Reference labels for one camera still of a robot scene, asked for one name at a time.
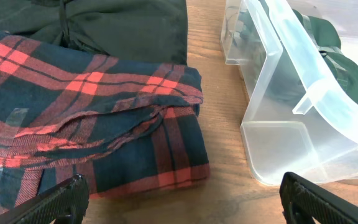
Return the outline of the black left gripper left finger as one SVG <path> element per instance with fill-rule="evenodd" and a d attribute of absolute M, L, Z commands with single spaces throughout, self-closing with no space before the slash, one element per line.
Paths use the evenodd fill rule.
<path fill-rule="evenodd" d="M 0 215 L 0 224 L 81 224 L 89 205 L 85 177 L 76 174 Z"/>

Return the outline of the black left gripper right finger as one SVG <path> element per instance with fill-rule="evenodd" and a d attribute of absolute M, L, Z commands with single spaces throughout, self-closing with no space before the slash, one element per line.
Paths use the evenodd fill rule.
<path fill-rule="evenodd" d="M 286 172 L 280 185 L 287 224 L 358 224 L 358 207 L 304 179 Z"/>

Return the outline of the red navy plaid shirt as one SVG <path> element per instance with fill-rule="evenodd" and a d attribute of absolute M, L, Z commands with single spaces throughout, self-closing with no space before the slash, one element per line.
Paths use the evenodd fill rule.
<path fill-rule="evenodd" d="M 0 31 L 0 214 L 75 174 L 94 197 L 209 177 L 194 68 Z"/>

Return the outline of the clear plastic storage bin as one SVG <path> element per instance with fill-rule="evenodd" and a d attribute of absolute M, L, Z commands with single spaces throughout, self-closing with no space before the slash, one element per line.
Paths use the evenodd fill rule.
<path fill-rule="evenodd" d="M 259 182 L 358 179 L 358 1 L 228 1 L 221 43 L 247 89 Z"/>

